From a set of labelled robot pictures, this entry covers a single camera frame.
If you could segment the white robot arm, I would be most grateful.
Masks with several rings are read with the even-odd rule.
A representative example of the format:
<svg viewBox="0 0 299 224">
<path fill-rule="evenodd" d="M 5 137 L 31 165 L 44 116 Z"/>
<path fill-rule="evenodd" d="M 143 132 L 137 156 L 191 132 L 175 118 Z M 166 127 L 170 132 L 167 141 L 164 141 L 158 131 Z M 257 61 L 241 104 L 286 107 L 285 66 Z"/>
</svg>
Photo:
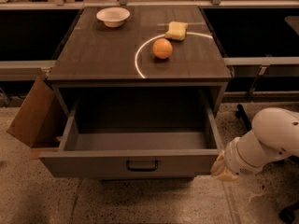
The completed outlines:
<svg viewBox="0 0 299 224">
<path fill-rule="evenodd" d="M 226 145 L 210 172 L 220 181 L 234 181 L 290 156 L 299 156 L 299 113 L 270 107 L 254 116 L 250 131 Z"/>
</svg>

